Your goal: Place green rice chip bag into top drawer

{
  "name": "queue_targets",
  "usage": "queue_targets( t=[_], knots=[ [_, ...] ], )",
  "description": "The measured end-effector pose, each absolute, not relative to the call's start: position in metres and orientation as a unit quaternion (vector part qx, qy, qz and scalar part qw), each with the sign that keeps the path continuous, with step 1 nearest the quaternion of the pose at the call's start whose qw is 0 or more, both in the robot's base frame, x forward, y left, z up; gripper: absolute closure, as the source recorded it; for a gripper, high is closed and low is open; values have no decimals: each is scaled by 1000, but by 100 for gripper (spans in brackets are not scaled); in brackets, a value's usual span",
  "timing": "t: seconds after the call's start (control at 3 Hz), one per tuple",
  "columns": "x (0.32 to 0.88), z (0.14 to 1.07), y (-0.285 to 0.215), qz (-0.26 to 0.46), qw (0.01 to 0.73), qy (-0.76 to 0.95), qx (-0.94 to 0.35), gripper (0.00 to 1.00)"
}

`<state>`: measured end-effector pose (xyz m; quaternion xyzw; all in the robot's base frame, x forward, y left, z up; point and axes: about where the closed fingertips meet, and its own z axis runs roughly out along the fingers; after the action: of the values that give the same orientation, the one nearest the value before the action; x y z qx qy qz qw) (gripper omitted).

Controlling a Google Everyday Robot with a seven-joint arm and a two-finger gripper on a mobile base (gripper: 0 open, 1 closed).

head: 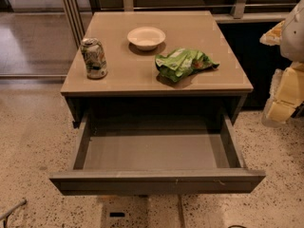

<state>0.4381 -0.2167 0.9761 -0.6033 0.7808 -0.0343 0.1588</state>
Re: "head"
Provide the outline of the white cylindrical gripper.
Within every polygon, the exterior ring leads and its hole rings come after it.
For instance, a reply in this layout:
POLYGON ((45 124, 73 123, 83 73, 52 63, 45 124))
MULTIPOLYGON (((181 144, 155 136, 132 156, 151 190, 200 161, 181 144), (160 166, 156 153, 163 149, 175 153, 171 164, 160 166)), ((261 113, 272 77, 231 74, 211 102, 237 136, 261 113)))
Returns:
MULTIPOLYGON (((284 21, 264 33, 259 42, 266 46, 279 46, 284 21)), ((282 126, 304 102, 304 63, 292 62, 280 80, 275 99, 268 99, 262 112, 261 122, 265 126, 282 126)))

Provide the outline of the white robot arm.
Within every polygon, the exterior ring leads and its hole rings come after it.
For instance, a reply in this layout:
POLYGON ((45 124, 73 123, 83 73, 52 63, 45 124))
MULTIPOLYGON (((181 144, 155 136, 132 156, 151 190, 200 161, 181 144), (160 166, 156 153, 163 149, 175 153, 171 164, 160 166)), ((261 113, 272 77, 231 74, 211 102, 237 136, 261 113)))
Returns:
POLYGON ((270 97, 263 109, 262 123, 279 127, 304 102, 304 0, 300 0, 284 21, 264 33, 259 42, 279 46, 281 56, 292 62, 286 69, 275 71, 270 97))

